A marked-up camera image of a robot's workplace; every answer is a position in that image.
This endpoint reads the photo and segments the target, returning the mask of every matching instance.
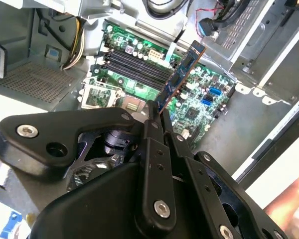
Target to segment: mesh panel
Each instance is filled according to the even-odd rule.
[[[7,76],[0,80],[0,85],[51,103],[73,81],[74,78],[62,71],[28,62],[9,71]]]
[[[236,43],[236,39],[239,37],[241,30],[245,26],[246,22],[249,20],[250,16],[253,14],[253,11],[257,7],[259,1],[260,0],[251,0],[244,13],[241,14],[236,23],[230,27],[228,37],[222,45],[224,48],[230,50],[232,46]]]

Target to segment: ram slot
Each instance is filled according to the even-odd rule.
[[[163,84],[166,83],[166,81],[168,80],[167,78],[163,78],[160,75],[157,75],[157,73],[155,72],[146,72],[145,70],[143,70],[142,68],[140,69],[138,66],[134,65],[133,63],[130,63],[124,59],[116,59],[114,57],[109,58],[110,62],[114,62],[118,65],[121,65],[123,67],[125,67],[126,69],[130,69],[134,72],[139,72],[140,74],[144,75],[144,76],[148,76],[151,79],[158,81],[158,82],[162,82]]]
[[[154,81],[153,79],[142,75],[139,72],[131,71],[130,69],[126,69],[124,66],[121,66],[115,62],[109,62],[106,67],[117,74],[120,74],[122,76],[128,77],[132,80],[135,80],[139,83],[142,83],[144,85],[147,85],[149,87],[152,87],[156,90],[161,90],[164,86],[164,83]]]
[[[148,70],[149,72],[156,72],[156,73],[158,73],[158,75],[164,76],[164,78],[168,78],[172,73],[168,69],[162,70],[159,67],[153,66],[141,59],[138,59],[138,58],[128,55],[126,53],[120,52],[118,50],[114,50],[113,52],[111,52],[111,55],[114,57],[122,57],[125,60],[129,60],[130,62],[133,62],[135,65],[138,65],[139,67],[142,67],[143,69]]]

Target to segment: silver bolt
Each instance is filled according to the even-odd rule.
[[[210,35],[211,38],[217,39],[219,36],[219,33],[217,31],[213,31]]]
[[[154,127],[154,128],[158,128],[158,125],[157,125],[157,123],[155,123],[155,122],[152,122],[151,124],[153,125],[153,127]]]
[[[126,114],[122,114],[121,116],[122,116],[122,118],[124,118],[126,120],[130,120],[130,117],[128,115],[126,115]]]
[[[179,141],[181,141],[181,142],[184,141],[184,138],[183,138],[182,136],[180,136],[180,135],[176,136],[176,138],[177,138]]]
[[[168,218],[170,216],[169,207],[162,200],[158,200],[154,203],[154,209],[155,209],[155,212],[162,218]]]
[[[233,234],[226,226],[221,225],[219,227],[219,231],[224,239],[233,239],[234,238]]]
[[[207,161],[210,161],[210,157],[207,155],[207,154],[204,154],[204,158],[207,160]]]
[[[283,236],[279,232],[274,231],[274,233],[278,239],[284,239]]]
[[[31,125],[27,125],[27,124],[20,125],[16,129],[16,132],[20,136],[25,137],[25,138],[34,138],[34,137],[36,137],[39,134],[39,132],[36,129],[36,127],[31,126]]]

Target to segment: blue sata port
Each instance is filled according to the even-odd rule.
[[[209,100],[202,100],[201,101],[204,105],[211,106],[211,101]]]
[[[210,88],[209,88],[209,92],[210,92],[210,93],[213,93],[213,94],[215,94],[215,95],[217,95],[217,96],[220,96],[220,95],[221,95],[221,90],[219,90],[219,89],[217,89],[217,88],[215,88],[215,87],[210,87]]]

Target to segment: blue circuit board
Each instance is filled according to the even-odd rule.
[[[197,64],[206,48],[197,41],[193,41],[188,51],[183,56],[181,62],[171,74],[164,88],[159,92],[155,101],[158,103],[159,113],[167,106],[171,98],[177,93],[177,90],[187,78],[189,72]]]

